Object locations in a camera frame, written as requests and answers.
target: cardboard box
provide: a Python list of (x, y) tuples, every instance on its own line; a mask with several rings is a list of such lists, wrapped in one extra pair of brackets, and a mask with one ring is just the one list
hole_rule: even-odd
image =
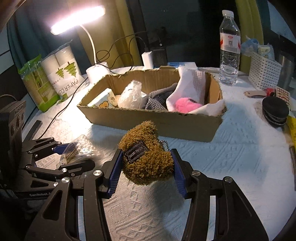
[[(151, 91), (171, 86), (173, 83), (177, 83), (179, 79), (178, 70), (166, 68), (129, 71), (124, 75), (107, 75), (86, 94), (79, 103), (78, 108), (93, 124), (130, 130), (143, 121), (151, 120), (155, 123), (160, 136), (210, 142), (222, 123), (221, 116), (213, 117), (154, 110), (87, 107), (87, 104), (106, 88), (112, 89), (113, 93), (118, 95), (123, 92), (124, 88), (132, 80), (142, 82), (142, 91), (149, 94)], [(222, 99), (219, 84), (210, 74), (206, 74), (206, 80), (205, 103), (216, 103)]]

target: pink plush toy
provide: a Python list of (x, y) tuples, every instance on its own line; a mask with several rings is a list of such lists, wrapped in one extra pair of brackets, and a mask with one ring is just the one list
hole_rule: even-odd
[(190, 111), (196, 110), (199, 107), (202, 107), (202, 104), (197, 103), (195, 100), (191, 98), (180, 98), (176, 101), (176, 109), (178, 112), (187, 114)]

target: brown fuzzy object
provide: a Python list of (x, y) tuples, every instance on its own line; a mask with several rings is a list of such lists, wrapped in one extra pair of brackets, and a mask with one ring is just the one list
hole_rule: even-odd
[(163, 150), (158, 142), (157, 129), (152, 121), (144, 121), (129, 130), (121, 139), (119, 148), (127, 151), (138, 141), (144, 141), (149, 151), (133, 163), (123, 158), (123, 173), (138, 185), (148, 185), (156, 180), (165, 180), (172, 176), (174, 161), (170, 152)]

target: plastic storage basket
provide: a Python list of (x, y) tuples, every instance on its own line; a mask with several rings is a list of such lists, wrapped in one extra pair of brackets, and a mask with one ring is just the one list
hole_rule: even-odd
[(279, 81), (281, 65), (265, 57), (252, 53), (249, 80), (260, 90), (273, 88)]

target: table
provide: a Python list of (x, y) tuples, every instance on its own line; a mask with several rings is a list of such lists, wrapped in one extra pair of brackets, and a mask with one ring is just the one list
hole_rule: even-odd
[[(115, 71), (124, 73), (128, 69)], [(76, 93), (68, 108), (56, 118), (44, 137), (54, 137), (57, 141), (67, 143), (84, 134), (104, 151), (103, 161), (107, 161), (112, 158), (126, 131), (93, 125), (85, 118), (76, 105), (90, 88), (88, 86)], [(244, 91), (255, 90), (247, 77), (239, 78), (235, 86), (221, 85), (221, 89), (228, 110), (212, 142), (168, 137), (160, 139), (166, 140), (170, 148), (177, 148), (183, 160), (208, 177), (233, 177), (272, 240), (286, 224), (296, 205), (289, 146), (281, 129), (271, 127), (264, 119), (262, 99), (244, 96)], [(46, 113), (39, 111), (23, 135), (39, 119), (43, 125), (36, 134), (38, 138), (68, 102), (55, 105)], [(55, 169), (58, 159), (59, 156), (54, 154), (40, 160), (37, 165)], [(128, 181), (124, 174), (120, 176), (115, 194), (104, 201), (112, 240), (181, 240), (189, 205), (190, 200), (185, 201), (178, 194), (173, 179), (137, 186)], [(213, 239), (214, 226), (215, 201), (211, 199), (208, 240)]]

